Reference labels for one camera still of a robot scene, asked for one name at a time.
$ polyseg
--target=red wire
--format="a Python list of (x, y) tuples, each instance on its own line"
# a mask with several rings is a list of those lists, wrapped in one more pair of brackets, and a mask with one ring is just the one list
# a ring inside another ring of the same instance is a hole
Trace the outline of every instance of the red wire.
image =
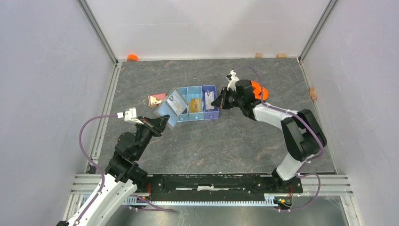
[(292, 186), (289, 186), (289, 197), (288, 197), (288, 199), (290, 199), (290, 198), (292, 197), (293, 194), (294, 194), (294, 193), (293, 193), (293, 191), (292, 191)]

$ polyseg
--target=orange robot part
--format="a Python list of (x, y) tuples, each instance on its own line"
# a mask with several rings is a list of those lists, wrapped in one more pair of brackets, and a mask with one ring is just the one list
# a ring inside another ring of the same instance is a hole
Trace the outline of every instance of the orange robot part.
[[(256, 81), (251, 81), (252, 88), (254, 88), (253, 93), (255, 94), (255, 98), (260, 100), (262, 98), (262, 90), (261, 85)], [(265, 101), (269, 97), (269, 91), (265, 87), (263, 87), (263, 101)]]

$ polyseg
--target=white connector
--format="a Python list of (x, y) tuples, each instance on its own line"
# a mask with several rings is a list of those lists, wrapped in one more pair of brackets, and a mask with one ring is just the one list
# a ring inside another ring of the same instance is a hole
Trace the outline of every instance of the white connector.
[(137, 111), (135, 107), (131, 107), (129, 109), (126, 109), (125, 111), (125, 122), (129, 123), (139, 123), (139, 124), (144, 124), (142, 121), (137, 119)]
[(227, 80), (229, 81), (229, 84), (227, 85), (227, 89), (232, 89), (233, 91), (236, 91), (236, 82), (239, 81), (239, 78), (236, 75), (233, 70), (230, 71), (230, 74), (227, 76)]

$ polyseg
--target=cable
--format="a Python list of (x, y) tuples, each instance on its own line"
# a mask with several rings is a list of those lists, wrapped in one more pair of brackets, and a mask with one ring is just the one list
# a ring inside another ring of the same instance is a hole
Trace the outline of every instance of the cable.
[(293, 190), (292, 190), (292, 186), (289, 186), (289, 196), (288, 199), (290, 199), (292, 197), (292, 195), (294, 194)]
[[(89, 209), (89, 207), (94, 203), (94, 201), (96, 200), (96, 198), (98, 197), (98, 195), (99, 195), (99, 194), (101, 193), (101, 191), (103, 190), (104, 183), (105, 183), (105, 173), (104, 173), (104, 171), (100, 168), (100, 166), (98, 166), (98, 165), (87, 155), (87, 153), (85, 152), (85, 149), (83, 148), (83, 144), (82, 144), (82, 134), (83, 134), (83, 130), (84, 130), (84, 128), (87, 126), (87, 124), (88, 124), (89, 122), (93, 121), (94, 119), (100, 119), (100, 118), (113, 118), (113, 117), (117, 117), (117, 116), (118, 116), (118, 115), (116, 115), (116, 114), (110, 114), (110, 115), (100, 115), (100, 116), (93, 117), (93, 118), (87, 120), (87, 122), (85, 122), (85, 124), (83, 124), (82, 128), (80, 129), (80, 132), (79, 132), (79, 147), (80, 147), (80, 150), (82, 151), (82, 153), (83, 153), (83, 155), (85, 156), (85, 158), (86, 158), (86, 159), (100, 172), (100, 174), (101, 174), (101, 184), (100, 184), (100, 188), (97, 190), (97, 193), (94, 195), (93, 199), (88, 203), (88, 205), (84, 208), (84, 210), (82, 210), (82, 212), (80, 213), (80, 215), (78, 216), (78, 218), (76, 218), (76, 220), (75, 220), (74, 223), (73, 223), (73, 226), (76, 226), (76, 222), (79, 222), (79, 221), (82, 219), (83, 215), (87, 212), (87, 210)], [(159, 210), (161, 210), (161, 211), (170, 211), (169, 209), (164, 209), (164, 208), (161, 208), (161, 207), (157, 207), (157, 206), (155, 206), (155, 205), (153, 205), (153, 204), (151, 204), (151, 203), (149, 203), (149, 205), (152, 206), (152, 207), (154, 207), (154, 208), (156, 208), (156, 209), (159, 209)]]
[(137, 209), (137, 210), (140, 210), (140, 211), (165, 211), (165, 212), (173, 212), (174, 211), (173, 209), (164, 209), (162, 207), (156, 206), (156, 205), (152, 204), (150, 201), (143, 199), (142, 197), (140, 197), (138, 195), (132, 194), (131, 196), (136, 197), (137, 199), (139, 199), (155, 208), (155, 209)]
[(314, 201), (316, 200), (317, 196), (319, 195), (320, 188), (321, 188), (320, 176), (317, 175), (317, 173), (308, 173), (308, 174), (305, 174), (305, 175), (303, 175), (303, 176), (297, 175), (296, 177), (297, 177), (297, 178), (305, 178), (305, 177), (310, 176), (310, 175), (316, 176), (316, 177), (317, 177), (317, 180), (319, 181), (319, 185), (317, 186), (317, 191), (316, 191), (315, 195), (313, 196), (312, 200), (310, 200), (310, 202), (308, 202), (307, 204), (305, 204), (305, 205), (303, 205), (303, 206), (296, 207), (296, 208), (289, 209), (289, 210), (280, 210), (280, 211), (282, 211), (282, 212), (291, 212), (291, 211), (294, 211), (294, 210), (301, 210), (301, 209), (303, 209), (303, 208), (308, 207), (308, 206), (311, 205), (312, 203), (314, 203)]
[[(258, 72), (255, 70), (255, 68), (253, 68), (253, 67), (251, 67), (251, 66), (249, 66), (249, 65), (245, 65), (245, 66), (241, 66), (241, 67), (237, 68), (237, 69), (234, 70), (234, 71), (236, 72), (236, 71), (241, 70), (241, 69), (243, 69), (243, 68), (249, 68), (249, 69), (251, 69), (251, 70), (255, 73), (255, 75), (257, 76), (257, 78), (258, 78), (258, 80), (259, 80), (259, 85), (260, 85), (261, 87), (263, 87), (263, 85), (262, 85), (262, 80), (261, 80), (261, 78), (260, 78)], [(303, 119), (301, 119), (301, 117), (299, 117), (297, 114), (295, 114), (295, 113), (293, 113), (293, 112), (291, 112), (291, 111), (287, 111), (286, 109), (282, 109), (282, 108), (279, 108), (279, 107), (276, 107), (276, 106), (272, 106), (272, 105), (267, 105), (267, 104), (263, 101), (263, 89), (261, 89), (261, 102), (262, 102), (262, 104), (263, 104), (265, 107), (267, 107), (267, 108), (271, 108), (271, 109), (273, 109), (273, 110), (276, 110), (276, 111), (279, 111), (279, 112), (282, 112), (282, 113), (287, 113), (287, 114), (290, 114), (290, 115), (294, 116), (296, 119), (298, 119), (298, 120), (306, 127), (306, 129), (311, 133), (311, 135), (312, 135), (313, 138), (316, 140), (316, 142), (317, 142), (317, 144), (319, 145), (319, 148), (320, 148), (320, 154), (317, 155), (317, 156), (314, 156), (312, 159), (319, 158), (319, 157), (321, 157), (321, 156), (324, 154), (324, 152), (325, 152), (325, 151), (324, 151), (324, 147), (323, 147), (323, 145), (322, 145), (320, 139), (317, 137), (317, 135), (315, 134), (315, 132), (310, 128), (310, 126), (309, 126)]]
[[(243, 68), (249, 68), (249, 69), (251, 69), (251, 70), (255, 73), (256, 77), (258, 78), (259, 85), (261, 86), (261, 102), (262, 102), (262, 104), (263, 104), (265, 107), (271, 108), (271, 109), (273, 109), (273, 110), (276, 110), (276, 111), (279, 111), (279, 112), (282, 112), (282, 113), (288, 113), (288, 114), (294, 116), (294, 117), (295, 117), (296, 119), (298, 119), (298, 120), (306, 127), (306, 129), (311, 133), (311, 135), (313, 136), (313, 138), (316, 140), (317, 144), (319, 145), (320, 154), (317, 155), (317, 156), (313, 156), (313, 157), (310, 158), (310, 159), (316, 159), (316, 158), (321, 157), (321, 156), (324, 154), (324, 152), (325, 152), (324, 147), (323, 147), (323, 145), (322, 145), (320, 139), (317, 137), (317, 135), (315, 134), (315, 132), (310, 128), (310, 126), (309, 126), (303, 119), (301, 119), (301, 117), (299, 117), (297, 114), (295, 114), (295, 113), (293, 113), (293, 112), (291, 112), (291, 111), (288, 111), (288, 110), (285, 110), (285, 109), (282, 109), (282, 108), (279, 108), (279, 107), (275, 107), (275, 106), (272, 106), (272, 105), (267, 105), (267, 104), (264, 102), (264, 100), (263, 100), (263, 85), (262, 85), (261, 77), (259, 76), (258, 72), (255, 70), (255, 68), (253, 68), (253, 67), (251, 67), (251, 66), (249, 66), (249, 65), (241, 66), (241, 67), (237, 68), (237, 69), (234, 70), (234, 71), (237, 72), (238, 70), (241, 70), (241, 69), (243, 69)], [(290, 209), (290, 210), (280, 210), (280, 211), (283, 211), (283, 212), (290, 212), (290, 211), (293, 211), (293, 210), (300, 210), (300, 209), (302, 209), (302, 208), (305, 208), (305, 207), (309, 206), (310, 204), (312, 204), (312, 203), (314, 202), (314, 200), (315, 200), (315, 199), (317, 198), (317, 196), (319, 195), (320, 188), (321, 188), (320, 176), (317, 175), (316, 173), (308, 173), (308, 174), (305, 174), (305, 175), (303, 175), (303, 176), (300, 176), (300, 175), (298, 174), (298, 175), (296, 175), (296, 177), (297, 177), (297, 178), (305, 178), (305, 177), (310, 176), (310, 175), (315, 175), (315, 176), (317, 177), (317, 180), (319, 181), (319, 185), (318, 185), (318, 188), (317, 188), (317, 192), (316, 192), (316, 194), (314, 195), (314, 197), (312, 198), (312, 200), (311, 200), (310, 202), (308, 202), (307, 204), (301, 206), (301, 207), (293, 208), (293, 209)]]

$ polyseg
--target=blue bin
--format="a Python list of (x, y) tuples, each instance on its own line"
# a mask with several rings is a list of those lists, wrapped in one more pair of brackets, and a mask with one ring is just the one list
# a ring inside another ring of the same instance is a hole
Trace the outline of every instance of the blue bin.
[[(191, 101), (193, 99), (200, 99), (199, 105), (200, 112), (192, 112)], [(201, 86), (190, 86), (187, 87), (187, 103), (188, 103), (188, 117), (190, 121), (204, 120), (204, 107), (202, 104), (202, 87)]]
[[(179, 87), (177, 88), (179, 92), (183, 95), (185, 100), (187, 101), (187, 87)], [(178, 116), (177, 122), (182, 122), (182, 121), (190, 121), (188, 117), (188, 109), (186, 109), (181, 115)]]

